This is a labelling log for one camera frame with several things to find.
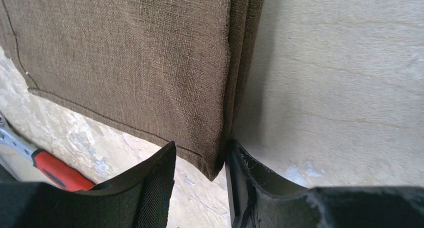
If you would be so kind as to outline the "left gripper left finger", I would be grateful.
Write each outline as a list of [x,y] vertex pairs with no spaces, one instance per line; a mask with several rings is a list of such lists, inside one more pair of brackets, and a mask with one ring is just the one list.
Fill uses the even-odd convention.
[[44,182],[3,182],[3,228],[165,228],[174,187],[176,145],[88,191]]

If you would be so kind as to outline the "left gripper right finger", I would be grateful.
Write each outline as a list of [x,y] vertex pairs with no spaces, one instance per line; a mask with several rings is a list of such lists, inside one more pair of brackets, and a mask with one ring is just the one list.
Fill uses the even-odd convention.
[[417,186],[307,188],[271,170],[236,140],[226,144],[225,173],[234,228],[421,228]]

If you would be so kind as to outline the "brown cloth napkin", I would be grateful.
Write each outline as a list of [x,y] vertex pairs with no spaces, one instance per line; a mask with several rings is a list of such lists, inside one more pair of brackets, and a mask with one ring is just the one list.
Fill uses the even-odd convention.
[[223,167],[264,0],[0,0],[0,45],[28,91]]

